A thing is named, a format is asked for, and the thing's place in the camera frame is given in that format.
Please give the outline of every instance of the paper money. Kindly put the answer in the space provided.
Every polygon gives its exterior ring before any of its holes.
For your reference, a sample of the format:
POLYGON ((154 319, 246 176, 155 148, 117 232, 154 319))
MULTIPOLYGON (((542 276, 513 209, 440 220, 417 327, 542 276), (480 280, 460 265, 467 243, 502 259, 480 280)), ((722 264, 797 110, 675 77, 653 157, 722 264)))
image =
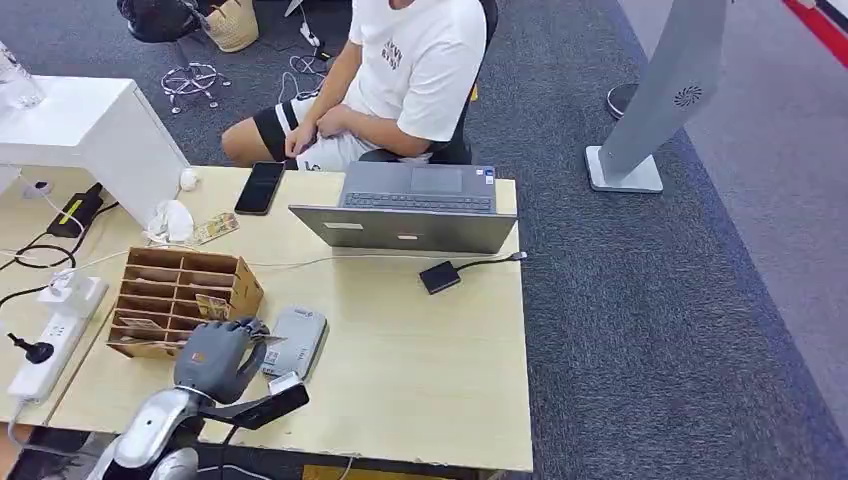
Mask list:
POLYGON ((194 229, 191 243, 203 245, 216 238, 238 230, 238 219, 234 213, 222 213, 194 229))
POLYGON ((194 299, 197 300, 200 316, 209 320, 227 320, 230 318, 230 304, 223 298, 198 293, 195 294, 194 299))

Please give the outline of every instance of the white tissue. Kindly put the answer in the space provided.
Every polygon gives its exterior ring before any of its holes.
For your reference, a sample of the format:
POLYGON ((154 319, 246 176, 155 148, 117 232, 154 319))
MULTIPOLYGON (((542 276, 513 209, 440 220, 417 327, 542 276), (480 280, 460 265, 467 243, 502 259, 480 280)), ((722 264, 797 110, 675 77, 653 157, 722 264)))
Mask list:
POLYGON ((165 200, 156 206, 156 214, 147 222, 144 235, 157 243, 181 243, 194 233, 194 219, 178 200, 165 200))

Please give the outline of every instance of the wooden desk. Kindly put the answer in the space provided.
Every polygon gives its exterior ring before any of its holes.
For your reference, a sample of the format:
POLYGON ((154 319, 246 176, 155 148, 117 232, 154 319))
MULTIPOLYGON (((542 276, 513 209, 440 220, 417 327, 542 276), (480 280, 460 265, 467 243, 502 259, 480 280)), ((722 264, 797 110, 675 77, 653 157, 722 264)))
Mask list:
MULTIPOLYGON (((94 184, 94 180, 85 170, 75 168, 27 168, 24 169, 24 175, 32 182, 48 180, 54 183, 50 198, 59 207, 62 207, 74 193, 84 192, 94 184)), ((50 205, 43 198, 24 199, 22 197, 23 190, 23 183, 16 182, 0 195, 0 218, 3 220, 2 227, 0 227, 3 232, 0 235, 0 248, 17 249, 23 247, 44 232, 47 225, 56 216, 56 212, 50 208, 50 205)), ((132 217, 123 208, 115 208, 95 220, 82 248, 77 252, 76 258, 78 263, 82 265, 90 260, 125 250, 130 245, 141 245, 143 240, 141 229, 132 217)), ((54 244, 70 249, 76 243, 76 240, 53 238, 48 235, 38 243, 54 244)), ((47 263, 61 258, 58 252, 46 250, 36 250, 29 255, 41 259, 34 263, 47 263)), ((5 264, 9 259, 10 257, 0 255, 0 265, 5 264)), ((0 271, 0 297, 5 297, 19 290, 45 285, 50 280, 50 272, 52 271, 56 271, 56 269, 34 270, 13 264, 0 271)), ((53 389, 53 393, 41 405, 28 407, 19 420, 21 423, 32 425, 47 423, 71 377, 106 320, 117 295, 116 291, 111 288, 114 285, 111 279, 117 278, 120 272, 120 260, 104 262, 85 270, 87 275, 104 277, 107 281, 110 281, 110 289, 106 292, 100 308, 94 314, 80 339, 79 345, 53 389)), ((46 307, 36 301, 36 296, 37 294, 32 294, 13 298, 3 305, 2 310, 0 310, 0 320, 2 320, 4 329, 29 341, 35 341, 41 335, 50 318, 50 313, 46 307)), ((0 369, 0 385, 2 385, 4 391, 0 394, 0 420, 8 421, 14 413, 16 401, 5 394, 5 388, 11 383, 24 361, 24 352, 12 346, 11 342, 5 338, 5 332, 2 336, 3 338, 0 338, 0 342, 3 342, 2 347, 0 347, 0 364, 3 365, 3 368, 0 369)))
MULTIPOLYGON (((247 170, 201 168, 179 197, 198 222, 232 209, 247 170)), ((288 172, 267 217, 204 249, 248 263, 297 263, 334 252, 286 208, 333 205, 342 174, 288 172)), ((498 180, 498 210, 515 211, 515 186, 498 180)), ((517 228, 502 253, 518 250, 517 228)), ((329 332, 307 381, 311 402, 233 444, 333 455, 529 471, 533 467, 519 265, 463 272, 430 296, 417 273, 433 259, 333 259, 300 268, 252 266, 273 321, 299 304, 326 314, 329 332)), ((50 425, 121 432, 141 402, 172 386, 173 362, 128 359, 100 334, 50 425)), ((242 400, 267 393, 259 375, 242 400)), ((207 423, 203 440, 229 427, 207 423)))

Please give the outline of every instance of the office chair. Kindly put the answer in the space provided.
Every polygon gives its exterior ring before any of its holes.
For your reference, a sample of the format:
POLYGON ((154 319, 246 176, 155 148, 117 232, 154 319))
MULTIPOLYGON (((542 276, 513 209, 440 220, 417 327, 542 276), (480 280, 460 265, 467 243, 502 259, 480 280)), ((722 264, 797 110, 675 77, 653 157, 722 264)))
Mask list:
POLYGON ((177 114, 182 107, 177 98, 203 94, 210 108, 217 108, 218 101, 209 91, 218 80, 229 87, 232 82, 212 65, 189 62, 179 39, 192 33, 206 22, 197 11, 197 4, 188 0, 117 0, 118 10, 127 19, 130 35, 144 43, 170 43, 177 56, 177 66, 162 76, 159 84, 171 102, 171 113, 177 114))
MULTIPOLYGON (((483 5, 483 14, 486 17, 486 51, 488 51, 489 44, 492 42, 492 37, 495 35, 495 30, 498 28, 498 4, 495 0, 480 0, 480 3, 483 5)), ((430 163, 442 165, 471 165, 471 148, 465 143, 465 114, 468 113, 468 104, 470 102, 471 92, 468 92, 468 98, 465 100, 465 106, 462 107, 462 113, 459 115, 459 121, 456 123, 456 129, 453 132, 453 137, 449 142, 434 142, 427 150, 433 154, 430 157, 430 163)), ((401 158, 400 155, 392 153, 386 149, 379 149, 365 153, 359 157, 359 161, 397 162, 399 158, 401 158)))

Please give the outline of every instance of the laptop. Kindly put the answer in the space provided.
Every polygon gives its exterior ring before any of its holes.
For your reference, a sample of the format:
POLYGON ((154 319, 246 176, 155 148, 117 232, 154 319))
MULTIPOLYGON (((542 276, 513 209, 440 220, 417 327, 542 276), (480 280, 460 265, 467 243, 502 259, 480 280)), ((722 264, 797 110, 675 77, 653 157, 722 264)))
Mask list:
POLYGON ((351 162, 344 208, 495 213, 495 169, 476 165, 351 162))
POLYGON ((353 162, 339 207, 289 210, 332 247, 492 254, 516 221, 495 213, 494 178, 491 167, 353 162))

